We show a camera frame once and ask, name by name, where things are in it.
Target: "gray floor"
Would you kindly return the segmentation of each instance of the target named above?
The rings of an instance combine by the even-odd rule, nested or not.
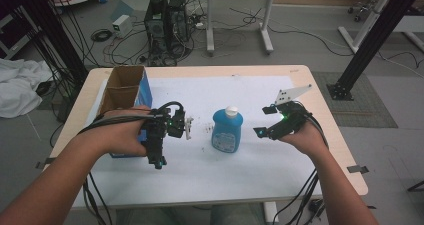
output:
[[[127,5],[130,4],[127,6],[123,5],[121,0],[110,0],[106,4],[99,4],[93,0],[73,6],[73,11],[88,40],[90,34],[97,29],[112,29],[111,14],[119,14],[122,9],[127,9],[141,21],[144,11],[137,9],[142,9],[147,1],[130,0],[126,2]],[[245,8],[246,6],[242,6],[240,9],[249,12]],[[253,14],[256,13],[257,8],[251,9]],[[354,35],[361,23],[355,23],[353,16],[346,11],[346,7],[278,5],[273,7],[271,14],[273,20],[270,26],[278,31],[295,31],[296,29],[291,27],[294,26],[308,33],[320,35],[339,44],[329,43],[334,51],[350,54],[337,27],[344,26]],[[227,27],[223,23],[242,24],[244,17],[245,15],[229,9],[218,8],[214,10],[216,21],[214,26],[220,28]],[[263,51],[263,44],[256,30],[258,22],[259,20],[250,27],[234,31],[217,29],[215,36],[217,49],[214,57],[209,57],[205,53],[204,33],[196,32],[195,47],[198,49],[178,66],[304,64],[312,71],[342,72],[352,58],[330,53],[321,41],[306,34],[273,32],[270,32],[270,35],[275,51],[267,55]],[[137,29],[141,30],[144,27],[138,26]],[[144,34],[140,33],[138,37],[135,35],[133,39],[122,43],[116,54],[130,56],[138,51],[146,40]],[[96,43],[92,50],[96,60],[103,65],[107,64],[104,63],[102,49],[108,44],[110,40],[101,44]],[[393,33],[380,51],[385,57],[411,52],[419,61],[424,58],[423,53],[400,33]],[[18,58],[40,60],[31,44],[18,53],[16,59]],[[370,170],[364,174],[369,193],[363,198],[368,205],[376,207],[372,211],[380,223],[423,224],[424,193],[407,193],[406,189],[424,179],[422,159],[424,79],[407,69],[424,75],[424,62],[420,68],[415,69],[414,60],[409,55],[401,55],[392,60],[401,65],[375,57],[365,70],[365,74],[399,128],[340,127],[340,130],[357,163],[367,166]],[[1,210],[40,173],[40,170],[34,168],[35,164],[49,155],[50,136],[59,125],[52,112],[47,110],[34,110],[17,118],[0,119]],[[284,202],[278,202],[278,207],[282,206]],[[295,209],[296,207],[292,207],[281,215],[280,221],[288,221]],[[181,212],[189,218],[187,224],[208,223],[208,211],[184,207],[181,208]],[[316,219],[314,223],[328,222],[323,215],[321,221]],[[95,220],[84,211],[74,211],[70,213],[67,224],[95,224]]]

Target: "black metal post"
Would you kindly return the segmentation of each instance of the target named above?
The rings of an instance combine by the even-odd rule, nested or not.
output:
[[[353,85],[414,2],[389,0],[337,83],[327,85],[333,100],[349,100]]]

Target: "hand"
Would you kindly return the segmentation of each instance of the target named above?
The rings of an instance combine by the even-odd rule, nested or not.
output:
[[[147,106],[138,106],[132,109],[113,110],[105,113],[104,118],[119,115],[145,115],[150,112]],[[140,128],[144,120],[106,125],[90,129],[72,140],[78,143],[85,143],[87,146],[98,146],[100,155],[106,153],[129,154],[146,156],[146,148],[137,140]]]
[[[301,153],[309,157],[319,156],[322,152],[328,152],[321,133],[309,121],[298,132],[286,135],[279,140],[290,143]]]

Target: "white cloth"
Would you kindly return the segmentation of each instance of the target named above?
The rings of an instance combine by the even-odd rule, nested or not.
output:
[[[51,77],[44,61],[0,59],[0,117],[17,117],[40,105],[42,98],[35,91]]]

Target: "cardboard box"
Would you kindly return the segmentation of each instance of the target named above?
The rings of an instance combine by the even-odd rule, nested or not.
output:
[[[151,107],[152,101],[152,93],[144,66],[117,66],[113,68],[107,81],[97,114],[138,105]],[[139,141],[144,140],[146,140],[146,133],[142,131]],[[114,158],[129,157],[124,154],[111,154],[111,156]]]

